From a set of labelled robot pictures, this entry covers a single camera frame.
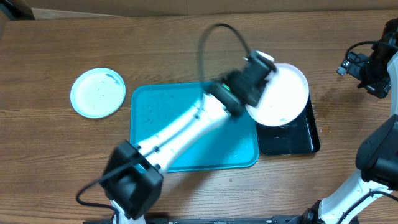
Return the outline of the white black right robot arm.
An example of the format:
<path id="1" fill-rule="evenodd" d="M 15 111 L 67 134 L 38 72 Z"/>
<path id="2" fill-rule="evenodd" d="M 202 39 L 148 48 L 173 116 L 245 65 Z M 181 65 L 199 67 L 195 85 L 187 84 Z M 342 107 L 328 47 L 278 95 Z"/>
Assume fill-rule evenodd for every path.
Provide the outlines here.
<path id="1" fill-rule="evenodd" d="M 368 205 L 397 190 L 397 47 L 374 45 L 370 56 L 348 52 L 338 72 L 359 79 L 378 98 L 390 93 L 390 116 L 360 145 L 350 178 L 291 223 L 357 223 Z"/>

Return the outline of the brown cardboard backdrop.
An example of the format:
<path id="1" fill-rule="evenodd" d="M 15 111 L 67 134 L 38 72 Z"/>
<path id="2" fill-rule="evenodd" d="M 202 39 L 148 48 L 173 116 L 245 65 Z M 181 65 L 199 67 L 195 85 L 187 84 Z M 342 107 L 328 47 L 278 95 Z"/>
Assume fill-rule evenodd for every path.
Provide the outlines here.
<path id="1" fill-rule="evenodd" d="M 113 16 L 397 9 L 397 0 L 26 0 L 32 9 Z"/>

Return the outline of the pink white plate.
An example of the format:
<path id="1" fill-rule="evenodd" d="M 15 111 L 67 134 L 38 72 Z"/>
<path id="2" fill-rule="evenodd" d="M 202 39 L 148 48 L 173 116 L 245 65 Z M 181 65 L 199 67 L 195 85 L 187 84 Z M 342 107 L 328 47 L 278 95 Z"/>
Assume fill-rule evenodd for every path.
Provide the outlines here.
<path id="1" fill-rule="evenodd" d="M 266 77 L 266 85 L 257 106 L 246 105 L 251 118 L 264 126 L 282 126 L 297 118 L 307 105 L 309 85 L 295 66 L 276 63 L 277 71 Z"/>

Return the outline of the light blue plate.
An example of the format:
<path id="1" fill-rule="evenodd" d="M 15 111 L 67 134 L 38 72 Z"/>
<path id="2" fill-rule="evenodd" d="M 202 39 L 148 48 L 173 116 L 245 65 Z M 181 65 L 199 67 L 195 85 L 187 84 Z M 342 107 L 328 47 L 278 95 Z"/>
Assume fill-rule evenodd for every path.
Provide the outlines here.
<path id="1" fill-rule="evenodd" d="M 70 90 L 72 108 L 91 119 L 115 113 L 125 97 L 126 85 L 122 76 L 109 68 L 93 68 L 82 73 Z"/>

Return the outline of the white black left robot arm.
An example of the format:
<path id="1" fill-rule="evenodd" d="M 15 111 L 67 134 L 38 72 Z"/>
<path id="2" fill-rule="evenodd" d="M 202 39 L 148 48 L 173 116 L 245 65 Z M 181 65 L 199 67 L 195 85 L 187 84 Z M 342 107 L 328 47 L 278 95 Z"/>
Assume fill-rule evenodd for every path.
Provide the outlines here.
<path id="1" fill-rule="evenodd" d="M 114 148 L 101 186 L 115 206 L 113 223 L 140 219 L 160 197 L 164 174 L 203 135 L 256 106 L 266 77 L 276 66 L 247 65 L 207 83 L 202 98 L 181 117 L 135 146 L 123 141 Z"/>

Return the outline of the teal plastic tray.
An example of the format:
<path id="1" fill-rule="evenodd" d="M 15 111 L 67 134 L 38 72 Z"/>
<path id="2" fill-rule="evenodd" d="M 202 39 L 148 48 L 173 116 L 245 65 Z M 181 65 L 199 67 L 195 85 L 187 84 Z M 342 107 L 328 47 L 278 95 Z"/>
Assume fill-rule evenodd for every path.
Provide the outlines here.
<path id="1" fill-rule="evenodd" d="M 138 143 L 164 129 L 201 93 L 198 82 L 137 88 L 131 98 L 130 141 Z M 169 172 L 250 167 L 258 158 L 256 122 L 244 113 L 201 137 L 171 165 Z"/>

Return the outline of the black rectangular tray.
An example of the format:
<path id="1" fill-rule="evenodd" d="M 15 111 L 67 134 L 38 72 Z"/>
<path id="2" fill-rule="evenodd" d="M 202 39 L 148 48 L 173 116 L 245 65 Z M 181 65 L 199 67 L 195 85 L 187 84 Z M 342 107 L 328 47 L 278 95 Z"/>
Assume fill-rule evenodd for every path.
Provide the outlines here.
<path id="1" fill-rule="evenodd" d="M 301 114 L 288 124 L 269 127 L 256 124 L 259 152 L 266 156 L 314 154 L 320 150 L 311 99 Z"/>

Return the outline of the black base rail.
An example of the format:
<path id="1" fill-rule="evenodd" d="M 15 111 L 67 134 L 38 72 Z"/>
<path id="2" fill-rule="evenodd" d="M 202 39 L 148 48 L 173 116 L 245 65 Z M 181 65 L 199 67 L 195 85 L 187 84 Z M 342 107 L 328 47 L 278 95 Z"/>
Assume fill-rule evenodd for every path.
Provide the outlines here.
<path id="1" fill-rule="evenodd" d="M 286 216 L 276 215 L 272 218 L 232 218 L 232 219 L 179 219 L 153 218 L 144 221 L 145 224 L 287 224 L 313 223 L 314 214 Z"/>

